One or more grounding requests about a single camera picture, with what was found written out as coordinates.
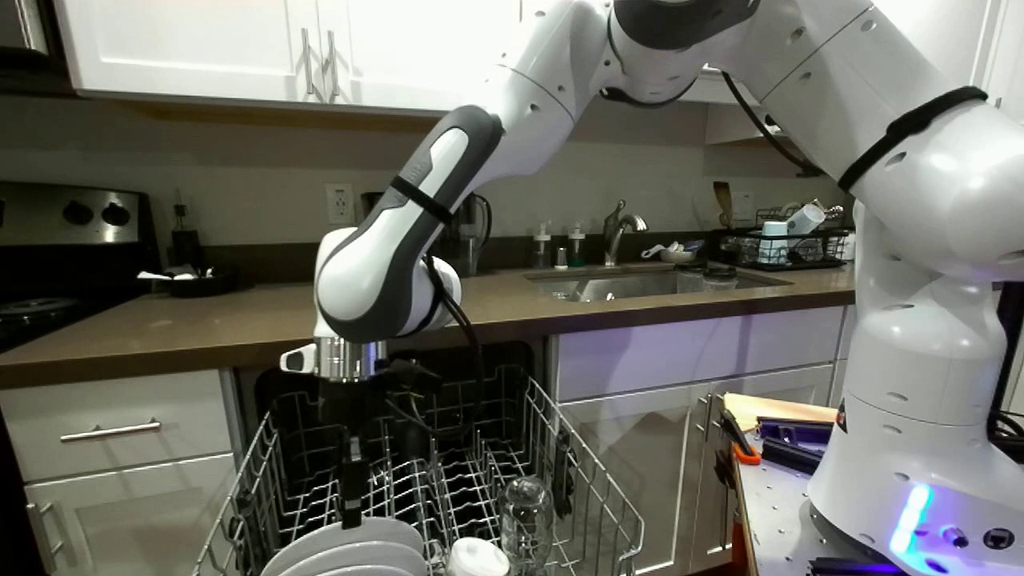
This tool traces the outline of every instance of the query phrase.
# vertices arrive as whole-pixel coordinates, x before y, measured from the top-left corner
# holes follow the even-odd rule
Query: faucet
[[[628,232],[645,232],[645,221],[641,213],[622,213],[623,205],[616,205],[609,218],[604,218],[604,240],[609,240],[609,251],[604,251],[604,270],[613,270],[616,264],[616,243],[622,243],[622,234]]]

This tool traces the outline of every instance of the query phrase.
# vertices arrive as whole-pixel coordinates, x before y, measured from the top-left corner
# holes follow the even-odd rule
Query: white plate
[[[328,571],[324,576],[412,576],[412,573],[398,565],[348,565],[348,571]]]
[[[360,542],[360,545],[314,554],[314,556],[294,564],[290,571],[283,571],[283,576],[324,576],[324,573],[348,571],[348,565],[353,571],[356,565],[393,565],[409,576],[425,573],[423,551],[412,551],[412,546],[393,545],[393,542]]]
[[[309,532],[296,542],[290,542],[289,546],[282,546],[264,565],[262,576],[282,576],[283,571],[290,571],[294,564],[324,554],[324,551],[335,551],[335,546],[348,546],[359,542],[393,542],[403,545],[409,551],[423,551],[423,538],[416,529],[409,529],[405,521],[398,519],[366,519],[359,529],[346,532],[341,525],[324,525],[319,532]]]

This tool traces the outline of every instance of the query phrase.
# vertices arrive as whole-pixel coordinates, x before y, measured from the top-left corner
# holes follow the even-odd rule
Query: cup
[[[760,224],[760,243],[758,243],[760,267],[785,267],[788,264],[788,252],[790,252],[790,240],[785,240],[788,234],[790,234],[788,221],[763,221]]]
[[[449,576],[505,576],[507,556],[501,546],[481,538],[458,538],[449,554]]]
[[[792,237],[804,237],[804,234],[812,234],[820,224],[824,224],[824,208],[815,205],[815,202],[807,202],[800,210],[790,213],[790,234]]]
[[[552,501],[539,477],[515,477],[501,499],[501,551],[515,576],[543,573],[552,545]]]

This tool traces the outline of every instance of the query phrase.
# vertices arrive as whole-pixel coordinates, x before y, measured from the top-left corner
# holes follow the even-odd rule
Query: dish rack
[[[552,485],[552,554],[543,573],[623,576],[643,546],[643,519],[604,463],[521,368],[484,381],[444,381],[425,404],[387,401],[367,442],[360,515],[412,525],[427,573],[440,576],[458,538],[498,545],[511,477]],[[192,576],[258,576],[294,538],[340,521],[341,425],[324,404],[289,394],[262,417]]]
[[[812,232],[800,237],[763,237],[758,232],[731,234],[730,240],[738,247],[738,267],[763,270],[763,271],[790,271],[790,270],[840,270],[839,243],[848,232]]]

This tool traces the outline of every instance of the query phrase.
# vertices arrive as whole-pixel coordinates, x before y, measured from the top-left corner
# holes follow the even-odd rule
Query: backsplash
[[[0,178],[126,185],[154,196],[169,237],[181,200],[210,247],[315,243],[327,185],[379,189],[425,128],[308,128],[258,123],[169,123],[114,104],[0,100]],[[539,221],[590,234],[628,202],[649,232],[715,224],[712,178],[755,205],[839,202],[828,178],[792,178],[763,144],[705,148],[705,105],[628,108],[594,104],[574,140],[531,178],[484,189],[495,237],[527,237]]]

